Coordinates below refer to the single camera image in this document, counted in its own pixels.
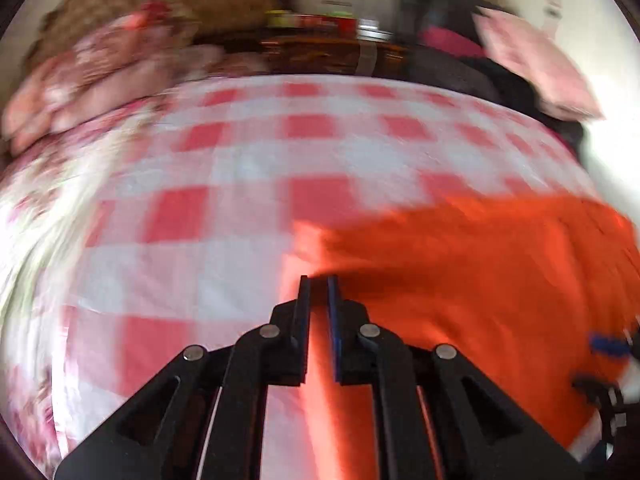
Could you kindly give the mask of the maroon cushion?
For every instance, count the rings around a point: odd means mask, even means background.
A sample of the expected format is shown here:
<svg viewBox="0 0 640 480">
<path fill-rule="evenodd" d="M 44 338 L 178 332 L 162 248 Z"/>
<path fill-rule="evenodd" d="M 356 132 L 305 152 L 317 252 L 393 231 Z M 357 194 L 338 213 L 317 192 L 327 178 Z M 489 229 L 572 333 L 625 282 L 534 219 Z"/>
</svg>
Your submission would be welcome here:
<svg viewBox="0 0 640 480">
<path fill-rule="evenodd" d="M 431 26 L 419 34 L 421 44 L 455 58 L 484 58 L 484 49 L 476 42 L 453 30 Z"/>
</svg>

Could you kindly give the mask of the red cup green lid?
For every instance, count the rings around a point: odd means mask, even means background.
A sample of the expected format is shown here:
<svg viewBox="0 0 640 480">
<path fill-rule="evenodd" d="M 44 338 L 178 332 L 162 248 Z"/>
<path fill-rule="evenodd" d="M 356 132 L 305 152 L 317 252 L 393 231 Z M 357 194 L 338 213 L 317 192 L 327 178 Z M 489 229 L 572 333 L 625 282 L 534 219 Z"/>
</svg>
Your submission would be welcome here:
<svg viewBox="0 0 640 480">
<path fill-rule="evenodd" d="M 358 20 L 349 13 L 333 13 L 329 15 L 330 21 L 336 27 L 336 33 L 342 38 L 355 38 L 357 36 Z"/>
</svg>

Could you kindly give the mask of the white round device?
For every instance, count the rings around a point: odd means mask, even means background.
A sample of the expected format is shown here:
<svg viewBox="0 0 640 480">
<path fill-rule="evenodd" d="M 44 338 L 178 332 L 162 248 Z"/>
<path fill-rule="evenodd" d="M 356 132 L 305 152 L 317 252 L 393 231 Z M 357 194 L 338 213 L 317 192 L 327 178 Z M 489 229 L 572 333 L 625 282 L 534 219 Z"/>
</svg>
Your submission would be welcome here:
<svg viewBox="0 0 640 480">
<path fill-rule="evenodd" d="M 357 39 L 359 41 L 373 41 L 382 42 L 382 44 L 389 44 L 393 41 L 393 34 L 381 29 L 358 28 Z"/>
</svg>

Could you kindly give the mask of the dark wooden nightstand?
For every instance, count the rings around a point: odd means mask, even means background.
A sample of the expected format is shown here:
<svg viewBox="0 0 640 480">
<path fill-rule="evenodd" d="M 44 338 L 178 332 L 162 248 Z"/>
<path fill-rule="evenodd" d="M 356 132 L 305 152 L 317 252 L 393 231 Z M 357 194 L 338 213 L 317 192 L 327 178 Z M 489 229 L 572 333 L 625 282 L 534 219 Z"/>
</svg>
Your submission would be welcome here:
<svg viewBox="0 0 640 480">
<path fill-rule="evenodd" d="M 272 36 L 262 50 L 274 74 L 329 74 L 397 79 L 408 49 L 397 44 L 314 35 Z"/>
</svg>

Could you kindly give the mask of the orange pants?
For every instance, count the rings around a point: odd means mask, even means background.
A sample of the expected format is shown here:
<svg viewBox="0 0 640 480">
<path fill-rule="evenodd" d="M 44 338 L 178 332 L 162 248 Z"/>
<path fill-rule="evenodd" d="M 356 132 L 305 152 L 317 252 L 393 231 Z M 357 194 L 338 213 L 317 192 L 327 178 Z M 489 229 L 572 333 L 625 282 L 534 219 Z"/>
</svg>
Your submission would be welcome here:
<svg viewBox="0 0 640 480">
<path fill-rule="evenodd" d="M 579 374 L 624 379 L 626 360 L 590 349 L 639 312 L 632 223 L 596 200 L 470 196 L 363 217 L 297 222 L 281 292 L 336 275 L 343 295 L 407 344 L 458 348 L 576 457 L 597 443 Z"/>
</svg>

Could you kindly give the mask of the yellow jar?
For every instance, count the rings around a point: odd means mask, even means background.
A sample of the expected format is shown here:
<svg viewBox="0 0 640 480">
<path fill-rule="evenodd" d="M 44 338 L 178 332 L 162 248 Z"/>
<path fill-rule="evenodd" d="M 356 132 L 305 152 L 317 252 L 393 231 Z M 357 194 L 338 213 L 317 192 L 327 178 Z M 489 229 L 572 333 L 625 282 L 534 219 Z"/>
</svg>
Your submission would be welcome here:
<svg viewBox="0 0 640 480">
<path fill-rule="evenodd" d="M 290 10 L 272 10 L 266 13 L 267 26 L 269 28 L 296 28 L 298 26 L 297 14 Z"/>
</svg>

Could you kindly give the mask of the red tin box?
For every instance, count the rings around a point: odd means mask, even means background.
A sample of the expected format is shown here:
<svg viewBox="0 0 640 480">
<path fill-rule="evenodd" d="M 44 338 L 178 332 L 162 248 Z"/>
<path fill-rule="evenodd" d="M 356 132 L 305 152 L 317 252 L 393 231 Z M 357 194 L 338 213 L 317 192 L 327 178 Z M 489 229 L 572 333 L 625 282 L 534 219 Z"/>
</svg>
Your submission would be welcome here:
<svg viewBox="0 0 640 480">
<path fill-rule="evenodd" d="M 322 15 L 318 14 L 298 14 L 297 26 L 300 29 L 321 30 L 329 26 L 328 21 Z"/>
</svg>

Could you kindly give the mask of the folded floral quilt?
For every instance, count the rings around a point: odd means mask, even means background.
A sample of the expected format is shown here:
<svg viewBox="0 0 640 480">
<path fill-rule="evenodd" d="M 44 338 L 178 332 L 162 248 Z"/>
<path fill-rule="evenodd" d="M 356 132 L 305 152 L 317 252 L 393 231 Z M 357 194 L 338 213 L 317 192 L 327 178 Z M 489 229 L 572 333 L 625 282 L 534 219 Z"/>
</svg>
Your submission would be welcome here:
<svg viewBox="0 0 640 480">
<path fill-rule="evenodd" d="M 92 84 L 149 56 L 188 44 L 198 31 L 181 6 L 150 1 L 89 32 L 34 68 L 2 113 L 2 138 L 14 156 L 51 131 L 54 116 Z"/>
</svg>

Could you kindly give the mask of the floral bed sheet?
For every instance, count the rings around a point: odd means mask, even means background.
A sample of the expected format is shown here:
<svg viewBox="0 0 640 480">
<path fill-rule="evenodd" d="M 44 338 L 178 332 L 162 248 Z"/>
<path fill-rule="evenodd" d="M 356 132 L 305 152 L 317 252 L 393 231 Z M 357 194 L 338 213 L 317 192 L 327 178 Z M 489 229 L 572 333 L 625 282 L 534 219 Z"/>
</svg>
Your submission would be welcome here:
<svg viewBox="0 0 640 480">
<path fill-rule="evenodd" d="M 53 409 L 63 302 L 96 223 L 96 196 L 159 106 L 143 99 L 47 136 L 1 178 L 1 417 L 44 478 L 65 454 Z"/>
</svg>

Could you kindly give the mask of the red white checkered tablecloth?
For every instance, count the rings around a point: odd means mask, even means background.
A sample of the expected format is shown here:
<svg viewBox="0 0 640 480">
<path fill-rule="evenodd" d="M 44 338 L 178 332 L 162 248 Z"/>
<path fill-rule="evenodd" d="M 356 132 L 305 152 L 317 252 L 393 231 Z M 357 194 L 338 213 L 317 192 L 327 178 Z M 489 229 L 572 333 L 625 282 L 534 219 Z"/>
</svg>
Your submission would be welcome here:
<svg viewBox="0 0 640 480">
<path fill-rule="evenodd" d="M 184 347 L 223 347 L 266 322 L 295 222 L 519 192 L 594 187 L 540 122 L 472 96 L 320 75 L 175 88 L 99 190 L 63 302 L 62 451 Z"/>
</svg>

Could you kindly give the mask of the small pink bed pillow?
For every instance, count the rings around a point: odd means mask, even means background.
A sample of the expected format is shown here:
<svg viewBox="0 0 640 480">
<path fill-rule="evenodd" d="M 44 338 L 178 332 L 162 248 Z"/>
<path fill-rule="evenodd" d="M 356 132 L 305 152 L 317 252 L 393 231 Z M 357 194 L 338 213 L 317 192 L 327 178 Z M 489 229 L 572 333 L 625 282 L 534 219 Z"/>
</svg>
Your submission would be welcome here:
<svg viewBox="0 0 640 480">
<path fill-rule="evenodd" d="M 180 52 L 178 78 L 183 81 L 207 77 L 248 77 L 265 75 L 269 67 L 265 59 L 255 52 L 227 53 L 222 47 L 200 44 Z"/>
</svg>

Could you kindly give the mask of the pink floral pillow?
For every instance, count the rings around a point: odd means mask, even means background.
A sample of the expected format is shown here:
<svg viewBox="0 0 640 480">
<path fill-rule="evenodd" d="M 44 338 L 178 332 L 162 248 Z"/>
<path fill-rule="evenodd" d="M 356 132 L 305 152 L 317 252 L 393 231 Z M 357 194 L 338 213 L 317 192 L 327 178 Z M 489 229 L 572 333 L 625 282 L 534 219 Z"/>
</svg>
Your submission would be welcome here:
<svg viewBox="0 0 640 480">
<path fill-rule="evenodd" d="M 529 82 L 544 113 L 574 122 L 602 117 L 587 79 L 544 32 L 489 8 L 480 8 L 473 21 L 488 58 Z"/>
</svg>

